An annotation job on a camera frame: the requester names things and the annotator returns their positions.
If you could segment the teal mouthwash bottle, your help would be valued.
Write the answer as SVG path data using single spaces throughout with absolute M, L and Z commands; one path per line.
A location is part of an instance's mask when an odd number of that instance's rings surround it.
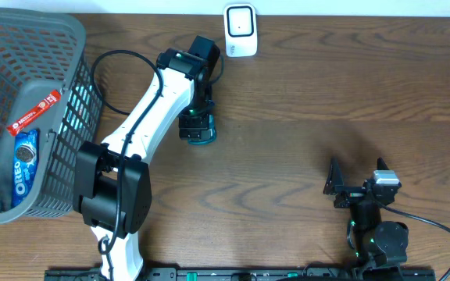
M 216 126 L 214 116 L 208 114 L 196 119 L 195 124 L 189 129 L 187 142 L 193 145 L 210 144 L 216 139 Z

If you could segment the red Nescafe stick sachet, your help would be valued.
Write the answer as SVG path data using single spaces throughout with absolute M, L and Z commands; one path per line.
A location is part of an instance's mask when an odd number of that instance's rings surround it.
M 61 99 L 61 94 L 57 90 L 53 90 L 43 100 L 37 103 L 30 111 L 19 117 L 17 121 L 6 127 L 7 131 L 16 136 L 25 127 L 30 125 L 35 119 L 48 111 L 53 105 Z

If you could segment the blue Oreo cookie pack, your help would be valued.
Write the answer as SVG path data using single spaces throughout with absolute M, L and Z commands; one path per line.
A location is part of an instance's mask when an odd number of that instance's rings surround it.
M 12 203 L 15 208 L 30 193 L 38 167 L 39 131 L 18 133 L 15 138 L 12 170 Z

